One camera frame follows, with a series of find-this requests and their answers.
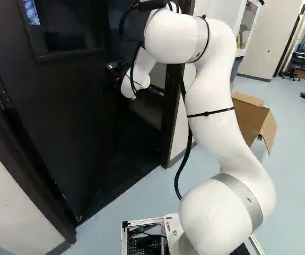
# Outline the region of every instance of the black door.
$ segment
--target black door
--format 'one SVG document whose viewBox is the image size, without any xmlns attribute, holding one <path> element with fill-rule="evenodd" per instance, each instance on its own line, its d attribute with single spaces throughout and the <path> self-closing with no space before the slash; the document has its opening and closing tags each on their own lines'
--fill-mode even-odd
<svg viewBox="0 0 305 255">
<path fill-rule="evenodd" d="M 117 141 L 107 33 L 106 1 L 0 0 L 0 82 L 75 217 Z"/>
</svg>

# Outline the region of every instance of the black wire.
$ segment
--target black wire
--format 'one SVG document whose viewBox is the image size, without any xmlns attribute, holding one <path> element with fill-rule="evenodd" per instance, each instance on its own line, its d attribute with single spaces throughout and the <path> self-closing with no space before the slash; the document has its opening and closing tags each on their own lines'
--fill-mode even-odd
<svg viewBox="0 0 305 255">
<path fill-rule="evenodd" d="M 169 0 L 168 3 L 169 2 L 173 2 L 176 5 L 176 12 L 180 13 L 180 6 L 179 6 L 178 1 L 177 0 Z"/>
<path fill-rule="evenodd" d="M 159 236 L 159 237 L 162 237 L 162 238 L 165 238 L 167 239 L 167 237 L 165 235 L 155 235 L 155 234 L 148 234 L 146 232 L 139 232 L 140 234 L 145 234 L 145 235 L 148 235 L 148 236 Z"/>
<path fill-rule="evenodd" d="M 130 79 L 130 76 L 125 74 L 126 77 L 128 77 Z M 139 82 L 133 81 L 135 84 L 141 85 Z"/>
<path fill-rule="evenodd" d="M 168 3 L 168 7 L 169 7 L 170 11 L 173 12 L 173 8 L 172 8 L 171 2 L 170 2 L 170 1 L 167 1 L 167 3 Z"/>
<path fill-rule="evenodd" d="M 142 42 L 138 43 L 137 48 L 135 50 L 135 53 L 133 55 L 132 61 L 131 61 L 130 83 L 131 83 L 131 88 L 132 88 L 132 91 L 133 91 L 134 95 L 137 94 L 137 89 L 135 87 L 135 81 L 133 80 L 133 69 L 135 67 L 136 58 L 137 58 L 138 52 L 140 51 L 140 48 L 141 48 L 142 44 L 143 44 Z"/>
<path fill-rule="evenodd" d="M 181 68 L 181 65 L 179 65 L 179 69 L 178 69 L 178 75 L 180 77 L 180 91 L 181 91 L 183 100 L 185 101 L 186 89 L 185 89 L 185 85 L 184 85 L 184 81 L 183 81 L 183 77 L 182 77 L 180 68 Z M 187 141 L 187 144 L 186 144 L 185 154 L 184 154 L 184 158 L 183 158 L 183 160 L 182 160 L 182 162 L 181 162 L 181 164 L 180 164 L 180 166 L 179 166 L 179 168 L 176 172 L 175 182 L 174 182 L 175 192 L 176 192 L 176 195 L 177 195 L 179 200 L 182 200 L 182 196 L 181 196 L 181 194 L 179 192 L 179 188 L 178 188 L 179 176 L 180 176 L 181 172 L 183 171 L 183 169 L 186 165 L 186 162 L 189 159 L 192 142 L 193 142 L 193 133 L 191 131 L 190 125 L 188 124 L 188 141 Z"/>
<path fill-rule="evenodd" d="M 131 6 L 131 8 L 129 10 L 127 10 L 126 12 L 124 12 L 124 14 L 120 18 L 120 22 L 119 22 L 119 36 L 121 37 L 121 39 L 123 39 L 125 41 L 138 41 L 137 39 L 133 39 L 130 36 L 128 36 L 127 34 L 125 34 L 125 31 L 124 31 L 124 24 L 125 24 L 126 18 L 135 9 L 137 9 L 136 6 Z"/>
</svg>

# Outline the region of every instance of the cardboard box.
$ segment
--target cardboard box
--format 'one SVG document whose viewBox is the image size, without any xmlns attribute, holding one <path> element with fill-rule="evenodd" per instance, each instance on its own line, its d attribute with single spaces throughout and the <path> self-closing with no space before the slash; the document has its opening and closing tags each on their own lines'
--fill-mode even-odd
<svg viewBox="0 0 305 255">
<path fill-rule="evenodd" d="M 295 70 L 294 75 L 301 79 L 305 79 L 305 70 Z"/>
<path fill-rule="evenodd" d="M 260 138 L 265 141 L 268 153 L 274 144 L 277 124 L 270 109 L 263 107 L 264 100 L 246 94 L 232 94 L 237 121 L 249 147 Z"/>
</svg>

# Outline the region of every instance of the door hinge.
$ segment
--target door hinge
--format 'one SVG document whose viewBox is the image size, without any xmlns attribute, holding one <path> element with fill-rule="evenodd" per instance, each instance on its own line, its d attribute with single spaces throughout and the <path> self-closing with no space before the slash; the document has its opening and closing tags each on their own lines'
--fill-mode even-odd
<svg viewBox="0 0 305 255">
<path fill-rule="evenodd" d="M 0 82 L 0 106 L 3 110 L 12 107 L 12 101 L 1 82 Z"/>
</svg>

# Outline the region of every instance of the gray floor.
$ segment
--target gray floor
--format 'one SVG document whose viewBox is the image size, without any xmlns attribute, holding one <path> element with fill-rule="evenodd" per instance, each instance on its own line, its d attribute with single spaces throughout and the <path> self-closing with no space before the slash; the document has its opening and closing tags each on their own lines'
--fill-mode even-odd
<svg viewBox="0 0 305 255">
<path fill-rule="evenodd" d="M 237 77 L 235 91 L 266 100 L 278 124 L 272 155 L 263 164 L 277 189 L 272 217 L 256 231 L 266 254 L 305 254 L 305 80 L 276 78 L 261 82 Z M 78 242 L 65 255 L 120 255 L 120 226 L 124 220 L 175 213 L 178 200 L 173 178 L 178 164 L 158 167 L 109 206 L 77 229 Z M 180 191 L 203 182 L 219 170 L 217 160 L 195 147 L 180 177 Z"/>
</svg>

